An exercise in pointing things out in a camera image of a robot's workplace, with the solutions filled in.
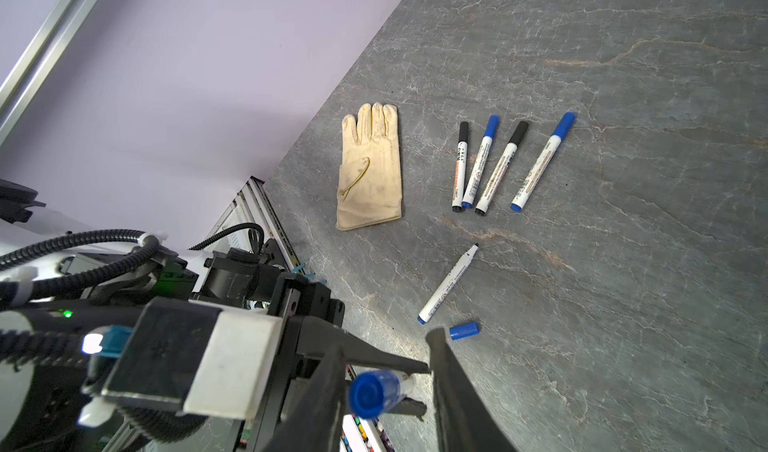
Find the blue pen cap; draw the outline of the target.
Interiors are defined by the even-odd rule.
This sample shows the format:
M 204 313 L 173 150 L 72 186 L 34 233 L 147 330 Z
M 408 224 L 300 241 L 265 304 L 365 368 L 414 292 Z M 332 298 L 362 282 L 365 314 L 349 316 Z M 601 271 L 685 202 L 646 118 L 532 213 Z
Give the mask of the blue pen cap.
M 496 116 L 496 115 L 492 115 L 489 118 L 487 127 L 485 129 L 484 136 L 485 137 L 489 137 L 491 140 L 493 140 L 495 138 L 496 132 L 498 130 L 499 123 L 500 123 L 500 117 Z
M 477 322 L 470 322 L 463 325 L 451 327 L 449 329 L 449 337 L 453 341 L 462 340 L 465 338 L 476 336 L 480 333 L 480 326 Z
M 362 419 L 372 419 L 384 414 L 381 385 L 383 371 L 390 370 L 365 372 L 352 381 L 348 390 L 348 402 L 353 415 Z
M 560 122 L 558 123 L 557 127 L 555 128 L 553 132 L 553 136 L 558 137 L 561 141 L 563 141 L 568 134 L 568 132 L 573 127 L 574 123 L 576 121 L 576 114 L 572 112 L 565 113 Z

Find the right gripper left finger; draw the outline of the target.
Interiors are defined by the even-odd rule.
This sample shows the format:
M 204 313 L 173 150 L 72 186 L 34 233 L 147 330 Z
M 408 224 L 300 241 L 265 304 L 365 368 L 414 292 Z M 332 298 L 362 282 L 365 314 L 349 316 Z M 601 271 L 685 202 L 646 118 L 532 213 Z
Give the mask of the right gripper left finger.
M 332 346 L 315 370 L 305 396 L 263 451 L 338 451 L 347 394 L 345 356 Z

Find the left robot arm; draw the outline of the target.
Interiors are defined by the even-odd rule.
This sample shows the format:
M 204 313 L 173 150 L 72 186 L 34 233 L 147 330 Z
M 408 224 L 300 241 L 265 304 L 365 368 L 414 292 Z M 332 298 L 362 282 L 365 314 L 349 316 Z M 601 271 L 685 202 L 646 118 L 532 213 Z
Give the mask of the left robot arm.
M 304 270 L 261 180 L 210 236 L 93 230 L 1 186 L 1 447 L 5 451 L 387 451 L 387 385 L 350 397 L 358 366 L 425 374 L 349 334 Z

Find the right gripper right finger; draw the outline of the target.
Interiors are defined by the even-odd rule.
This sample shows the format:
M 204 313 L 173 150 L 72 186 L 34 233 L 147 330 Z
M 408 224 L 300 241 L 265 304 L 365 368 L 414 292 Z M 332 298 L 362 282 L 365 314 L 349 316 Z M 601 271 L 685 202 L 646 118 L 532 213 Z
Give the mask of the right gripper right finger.
M 439 451 L 517 451 L 495 423 L 446 340 L 444 329 L 426 335 Z

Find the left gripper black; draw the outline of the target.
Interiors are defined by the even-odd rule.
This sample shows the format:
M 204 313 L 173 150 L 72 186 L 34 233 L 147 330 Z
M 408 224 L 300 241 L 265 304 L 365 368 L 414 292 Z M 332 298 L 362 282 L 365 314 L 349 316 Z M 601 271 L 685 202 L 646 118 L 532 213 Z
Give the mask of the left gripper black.
M 267 307 L 269 316 L 282 320 L 258 412 L 240 427 L 239 437 L 245 441 L 247 451 L 264 450 L 306 395 L 312 374 L 334 346 L 341 348 L 351 365 L 406 374 L 430 372 L 424 362 L 379 350 L 337 327 L 343 323 L 344 304 L 331 297 L 328 287 L 291 272 L 280 260 L 232 249 L 225 254 L 215 252 L 205 260 L 204 267 L 207 277 L 200 292 L 202 299 L 217 298 L 227 305 L 240 306 L 259 302 Z M 348 390 L 352 381 L 344 384 L 344 413 L 351 415 Z M 422 417 L 427 410 L 425 403 L 409 396 L 382 415 Z

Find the white marker pen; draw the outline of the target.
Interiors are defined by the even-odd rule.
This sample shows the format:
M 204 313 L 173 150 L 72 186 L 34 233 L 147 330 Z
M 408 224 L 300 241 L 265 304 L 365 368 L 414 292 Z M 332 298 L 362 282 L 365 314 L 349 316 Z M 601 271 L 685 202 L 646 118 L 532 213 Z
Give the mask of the white marker pen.
M 431 295 L 429 300 L 426 302 L 424 307 L 418 313 L 417 321 L 420 324 L 425 325 L 427 322 L 429 322 L 432 319 L 437 309 L 445 301 L 448 294 L 451 292 L 451 290 L 454 288 L 454 286 L 458 283 L 460 278 L 466 272 L 468 267 L 471 265 L 478 250 L 479 250 L 479 244 L 475 243 L 458 259 L 456 264 L 452 267 L 450 272 L 446 275 L 446 277 L 437 287 L 435 292 Z
M 513 212 L 520 213 L 524 209 L 562 142 L 558 137 L 553 136 L 552 133 L 510 204 L 510 209 Z
M 415 380 L 404 372 L 383 371 L 381 385 L 383 390 L 382 412 L 387 413 L 409 397 L 415 386 Z
M 507 145 L 505 146 L 505 149 L 502 153 L 502 156 L 500 157 L 499 161 L 496 164 L 496 167 L 494 168 L 491 177 L 486 184 L 486 187 L 479 199 L 478 204 L 475 207 L 475 213 L 479 216 L 485 216 L 487 214 L 488 208 L 492 202 L 492 199 L 494 198 L 507 170 L 510 165 L 510 162 L 512 158 L 514 157 L 515 153 L 517 152 L 519 147 L 516 147 L 513 144 L 509 144 L 509 141 Z
M 466 167 L 467 167 L 468 142 L 457 144 L 455 177 L 452 193 L 451 208 L 455 213 L 461 213 L 464 209 L 462 199 L 466 185 Z
M 478 193 L 478 189 L 481 183 L 482 175 L 487 163 L 487 159 L 492 147 L 493 140 L 489 137 L 483 136 L 480 144 L 480 148 L 473 165 L 470 178 L 462 199 L 462 206 L 464 209 L 470 209 L 473 207 L 475 198 Z

